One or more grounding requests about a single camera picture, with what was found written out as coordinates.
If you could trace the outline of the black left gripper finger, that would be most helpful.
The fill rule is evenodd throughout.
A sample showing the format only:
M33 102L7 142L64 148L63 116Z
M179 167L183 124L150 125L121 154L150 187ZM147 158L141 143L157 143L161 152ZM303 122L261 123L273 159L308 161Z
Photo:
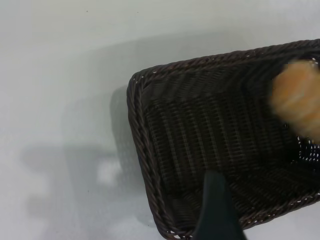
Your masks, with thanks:
M204 176L202 207L193 240L246 240L225 177L208 171Z

